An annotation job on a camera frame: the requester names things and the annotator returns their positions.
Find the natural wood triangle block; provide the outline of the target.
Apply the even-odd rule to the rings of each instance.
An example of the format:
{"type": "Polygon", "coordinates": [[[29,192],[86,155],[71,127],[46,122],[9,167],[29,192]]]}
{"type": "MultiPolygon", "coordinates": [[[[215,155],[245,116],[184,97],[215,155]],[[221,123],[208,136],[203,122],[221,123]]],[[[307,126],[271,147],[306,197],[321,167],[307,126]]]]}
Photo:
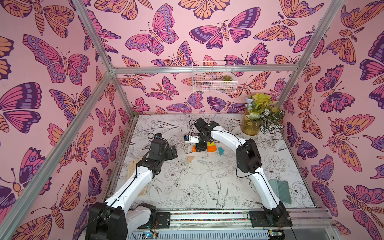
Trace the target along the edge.
{"type": "Polygon", "coordinates": [[[194,160],[194,156],[188,156],[187,157],[187,163],[189,164],[189,163],[191,163],[193,160],[194,160]]]}

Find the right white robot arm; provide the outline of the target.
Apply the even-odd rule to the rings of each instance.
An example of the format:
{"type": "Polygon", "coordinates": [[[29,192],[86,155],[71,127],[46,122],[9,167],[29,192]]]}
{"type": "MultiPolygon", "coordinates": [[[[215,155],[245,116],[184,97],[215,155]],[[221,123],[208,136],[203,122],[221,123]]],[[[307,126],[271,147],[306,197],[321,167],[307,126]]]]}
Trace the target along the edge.
{"type": "Polygon", "coordinates": [[[216,122],[207,123],[203,118],[194,121],[191,129],[196,129],[197,136],[185,136],[186,142],[195,143],[196,151],[203,152],[208,148],[208,143],[218,141],[236,154],[237,170],[246,174],[251,180],[263,205],[264,221],[271,227],[288,226],[293,223],[284,203],[273,191],[262,168],[262,158],[256,142],[253,139],[243,139],[232,134],[216,122]]]}

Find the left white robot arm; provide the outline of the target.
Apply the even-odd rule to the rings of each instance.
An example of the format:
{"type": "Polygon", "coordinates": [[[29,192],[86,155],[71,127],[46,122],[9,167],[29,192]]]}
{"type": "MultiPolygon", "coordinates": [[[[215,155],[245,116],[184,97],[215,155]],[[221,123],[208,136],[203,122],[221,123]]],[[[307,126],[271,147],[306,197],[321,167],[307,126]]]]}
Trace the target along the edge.
{"type": "Polygon", "coordinates": [[[178,157],[175,146],[163,138],[151,141],[149,150],[136,163],[134,173],[110,198],[97,202],[90,210],[86,240],[125,240],[143,225],[152,225],[156,207],[141,204],[130,211],[131,205],[153,178],[161,172],[164,162],[178,157]]]}

